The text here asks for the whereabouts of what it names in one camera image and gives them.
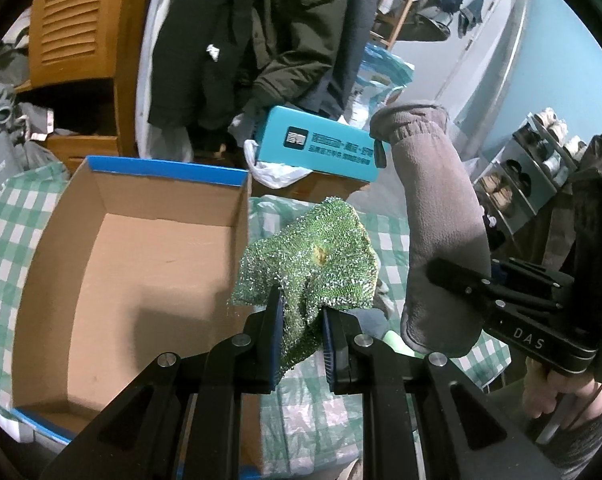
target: sneaker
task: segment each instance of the sneaker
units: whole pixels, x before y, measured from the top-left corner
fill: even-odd
[[[574,157],[572,157],[574,159],[574,162],[576,162],[578,164],[581,161],[581,159],[583,158],[583,155],[585,155],[587,148],[588,148],[588,145],[586,143],[584,143],[583,141],[581,141],[578,144],[578,152],[576,152]]]
[[[578,136],[574,136],[570,140],[568,140],[568,142],[566,142],[563,145],[563,147],[570,154],[570,156],[572,158],[574,158],[574,156],[577,154],[578,150],[580,149],[581,142],[582,141],[578,138]]]
[[[513,137],[537,164],[547,160],[554,151],[554,148],[550,147],[550,143],[533,132],[527,124],[514,132]]]
[[[561,168],[561,155],[559,152],[554,152],[543,164],[541,169],[548,178],[554,178]]]
[[[521,164],[513,158],[508,158],[501,164],[503,169],[510,175],[516,187],[518,187],[524,196],[530,197],[532,194],[532,179],[529,174],[525,173],[521,168]]]
[[[492,200],[494,200],[494,205],[497,206],[499,211],[506,216],[510,216],[510,206],[512,205],[512,190],[510,189],[510,186],[506,184],[497,192],[493,193]]]
[[[481,184],[481,187],[487,194],[494,193],[500,187],[501,176],[498,173],[482,176],[479,179],[479,184]]]
[[[534,114],[534,118],[541,124],[543,124],[544,128],[549,128],[550,124],[556,123],[556,121],[559,120],[559,118],[554,113],[554,110],[552,110],[551,108],[546,108],[545,110]]]
[[[561,169],[556,174],[554,181],[557,186],[563,187],[563,184],[567,182],[568,177],[570,176],[570,170],[567,166],[561,166]]]
[[[547,131],[559,143],[559,146],[562,146],[568,136],[568,125],[565,121],[555,121],[548,126]]]

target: green checkered cloth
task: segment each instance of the green checkered cloth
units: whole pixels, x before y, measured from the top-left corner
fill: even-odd
[[[313,204],[286,198],[251,198],[250,241],[272,236]],[[404,220],[359,214],[379,256],[379,278],[394,302],[390,325],[399,330],[408,276],[410,231]],[[453,359],[471,380],[484,387],[510,364],[510,349],[482,333],[472,351]],[[335,396],[325,379],[323,351],[288,371],[276,391],[261,397],[263,476],[308,474],[347,464],[363,452],[361,396]]]
[[[6,180],[0,195],[0,413],[12,408],[12,341],[28,266],[68,182],[53,162]]]

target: open shoe box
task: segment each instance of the open shoe box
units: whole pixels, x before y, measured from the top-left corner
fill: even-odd
[[[227,306],[248,239],[247,172],[89,156],[43,231],[12,357],[16,411],[58,440],[81,431],[159,354],[241,332]],[[242,462],[260,465],[244,396]]]

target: blue plastic bag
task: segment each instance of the blue plastic bag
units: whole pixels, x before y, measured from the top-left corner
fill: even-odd
[[[350,126],[367,130],[369,118],[412,82],[414,67],[385,48],[367,43],[363,62],[344,113]]]

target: person's hand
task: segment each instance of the person's hand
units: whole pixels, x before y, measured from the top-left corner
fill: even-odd
[[[555,371],[548,373],[540,363],[526,358],[527,373],[524,379],[523,411],[532,418],[539,418],[542,413],[552,413],[556,409],[558,394],[575,394],[577,402],[561,423],[561,429],[578,428],[586,422],[597,418],[602,413],[601,383],[594,380],[590,372],[584,372],[576,377],[564,377]],[[578,414],[588,405],[581,416]]]

